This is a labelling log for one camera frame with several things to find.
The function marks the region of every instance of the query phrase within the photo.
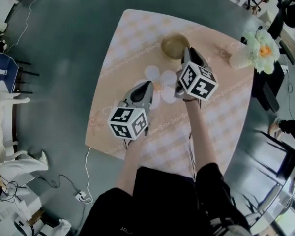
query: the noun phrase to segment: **white flower print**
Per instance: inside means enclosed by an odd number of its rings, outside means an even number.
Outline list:
[[[173,71],[166,70],[162,73],[162,75],[160,75],[158,67],[150,65],[145,69],[144,74],[147,79],[138,80],[134,86],[148,80],[153,82],[154,94],[150,109],[156,109],[159,106],[161,97],[169,104],[175,102],[175,90],[169,86],[176,82],[176,74]]]

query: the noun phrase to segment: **forearm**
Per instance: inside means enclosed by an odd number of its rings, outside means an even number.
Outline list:
[[[206,164],[217,163],[217,159],[198,102],[186,102],[186,107],[190,119],[196,170],[198,172]]]
[[[136,181],[137,169],[139,165],[142,145],[144,141],[144,132],[137,140],[132,141],[128,146],[128,151],[124,158],[121,173],[117,179],[116,187],[127,192],[132,196],[134,184]]]

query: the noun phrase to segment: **black shirt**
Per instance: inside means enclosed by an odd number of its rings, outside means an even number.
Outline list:
[[[233,206],[217,164],[202,167],[196,182],[188,177],[141,167],[133,196],[118,188],[100,195],[80,235],[212,235],[210,220],[231,218],[249,230]]]

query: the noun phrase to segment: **white cube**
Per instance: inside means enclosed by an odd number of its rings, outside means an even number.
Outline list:
[[[114,107],[108,118],[113,135],[135,140],[148,126],[144,108]]]
[[[218,88],[216,75],[190,61],[179,80],[187,94],[203,101],[208,101]]]

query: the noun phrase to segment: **green floor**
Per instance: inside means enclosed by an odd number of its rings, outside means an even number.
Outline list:
[[[9,21],[5,38],[15,43],[24,30],[29,5],[18,5]],[[58,174],[69,177],[78,189],[86,191],[84,145],[89,111],[96,82],[118,21],[126,9],[140,9],[184,18],[240,39],[246,29],[261,23],[245,9],[228,0],[37,0],[32,5],[28,28],[19,44],[8,53],[29,61],[40,77],[26,76],[22,90],[31,90],[29,104],[17,107],[19,149],[32,154],[46,151],[50,169],[42,173],[51,181]],[[295,118],[295,72],[291,72],[291,96]],[[289,118],[287,94],[281,92],[282,118]],[[274,115],[259,117],[258,102],[253,101],[250,115],[264,126]],[[88,158],[89,189],[96,199],[113,187],[122,162],[92,150]],[[61,188],[52,189],[36,179],[31,184],[41,194],[44,208],[54,216],[66,218],[76,228],[83,205],[75,190],[62,179]]]

